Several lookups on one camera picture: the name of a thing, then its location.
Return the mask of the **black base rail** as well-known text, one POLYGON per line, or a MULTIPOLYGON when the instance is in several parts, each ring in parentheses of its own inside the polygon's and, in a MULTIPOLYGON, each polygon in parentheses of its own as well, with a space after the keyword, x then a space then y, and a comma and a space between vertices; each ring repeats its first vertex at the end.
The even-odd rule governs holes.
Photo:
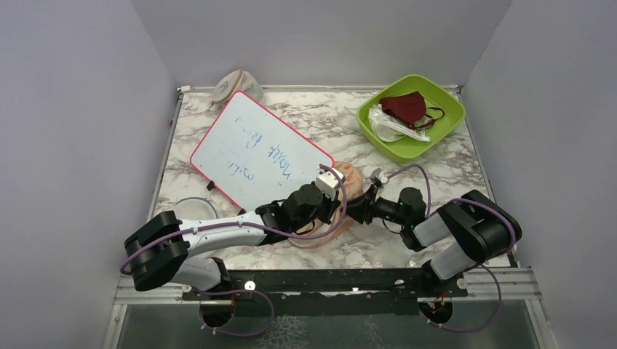
POLYGON ((206 314, 234 316, 416 316, 419 300, 466 297, 457 284, 463 276, 435 286, 420 268, 232 270, 220 290, 233 295, 184 292, 206 314))

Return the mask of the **maroon bra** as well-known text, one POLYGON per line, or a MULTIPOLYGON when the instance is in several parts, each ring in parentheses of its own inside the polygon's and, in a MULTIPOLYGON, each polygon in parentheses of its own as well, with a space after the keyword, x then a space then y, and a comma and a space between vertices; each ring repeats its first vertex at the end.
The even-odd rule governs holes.
POLYGON ((429 107, 420 92, 383 97, 379 103, 384 113, 399 119, 406 127, 416 131, 433 127, 437 120, 445 116, 443 109, 429 107))

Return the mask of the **aluminium frame rail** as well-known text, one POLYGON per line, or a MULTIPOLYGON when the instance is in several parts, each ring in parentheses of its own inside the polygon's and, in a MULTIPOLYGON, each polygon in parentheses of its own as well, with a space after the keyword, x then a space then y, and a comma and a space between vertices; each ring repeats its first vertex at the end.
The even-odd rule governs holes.
POLYGON ((491 268, 464 274, 466 300, 497 300, 500 286, 502 300, 541 300, 542 292, 532 268, 491 268))

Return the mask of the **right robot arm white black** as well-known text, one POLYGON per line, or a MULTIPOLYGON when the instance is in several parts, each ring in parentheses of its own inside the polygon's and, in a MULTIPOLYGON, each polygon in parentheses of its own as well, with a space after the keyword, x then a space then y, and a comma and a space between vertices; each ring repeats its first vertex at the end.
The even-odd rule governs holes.
POLYGON ((404 245, 420 252, 446 238, 454 242, 421 266, 417 285, 428 295, 446 290, 449 281, 464 271, 508 253, 522 238, 520 224, 478 190, 471 190, 439 207, 432 214, 417 188, 403 188, 396 201, 378 196, 371 185, 351 200, 346 216, 370 224, 374 219, 400 226, 404 245))

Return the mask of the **pink framed whiteboard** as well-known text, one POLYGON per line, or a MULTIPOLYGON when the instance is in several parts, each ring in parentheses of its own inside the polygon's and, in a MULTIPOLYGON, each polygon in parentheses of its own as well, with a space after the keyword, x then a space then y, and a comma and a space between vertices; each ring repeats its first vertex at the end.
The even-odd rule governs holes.
POLYGON ((285 199, 313 181, 333 157, 243 92, 206 131, 191 165, 239 208, 285 199))

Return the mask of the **green plastic bin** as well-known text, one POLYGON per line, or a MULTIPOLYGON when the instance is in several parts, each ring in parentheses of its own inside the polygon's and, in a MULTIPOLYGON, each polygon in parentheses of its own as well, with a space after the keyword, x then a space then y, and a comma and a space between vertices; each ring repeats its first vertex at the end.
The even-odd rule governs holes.
POLYGON ((430 79, 408 75, 357 110, 364 136, 397 163, 408 163, 449 135, 466 117, 459 100, 430 79))

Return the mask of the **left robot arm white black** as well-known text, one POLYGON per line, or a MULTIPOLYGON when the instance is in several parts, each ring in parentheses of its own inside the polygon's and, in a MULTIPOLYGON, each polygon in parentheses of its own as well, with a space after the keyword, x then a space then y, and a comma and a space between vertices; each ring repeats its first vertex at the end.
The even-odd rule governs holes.
POLYGON ((173 211, 151 218, 124 241, 126 260, 120 272, 131 276, 138 292, 172 282, 194 286, 217 299, 228 291, 227 270, 222 259, 199 255, 236 246, 264 246, 288 239, 311 240, 303 227, 319 220, 331 227, 341 223, 336 211, 346 212, 348 193, 342 185, 317 182, 302 185, 288 198, 272 201, 244 214, 207 220, 179 219, 173 211))

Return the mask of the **peach floral mesh laundry bag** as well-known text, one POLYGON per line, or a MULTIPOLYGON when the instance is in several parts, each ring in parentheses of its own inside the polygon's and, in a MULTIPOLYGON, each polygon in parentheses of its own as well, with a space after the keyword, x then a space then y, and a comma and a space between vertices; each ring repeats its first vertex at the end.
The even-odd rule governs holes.
MULTIPOLYGON (((334 164, 334 169, 337 169, 338 171, 342 172, 346 177, 346 180, 344 182, 344 188, 345 188, 347 198, 349 201, 354 198, 359 197, 363 193, 364 179, 360 171, 356 167, 344 161, 336 161, 334 164)), ((337 221, 341 217, 341 213, 337 214, 336 217, 338 219, 335 222, 329 225, 326 225, 323 228, 318 229, 317 231, 298 231, 296 235, 316 236, 316 235, 323 234, 327 232, 332 225, 337 223, 337 221)), ((316 238, 316 239, 290 238, 289 242, 292 245, 298 248, 302 248, 302 249, 317 248, 339 237, 339 235, 343 234, 346 230, 348 230, 351 227, 353 222, 354 221, 351 218, 345 217, 343 219, 343 222, 332 233, 328 234, 327 236, 323 236, 321 238, 316 238)))

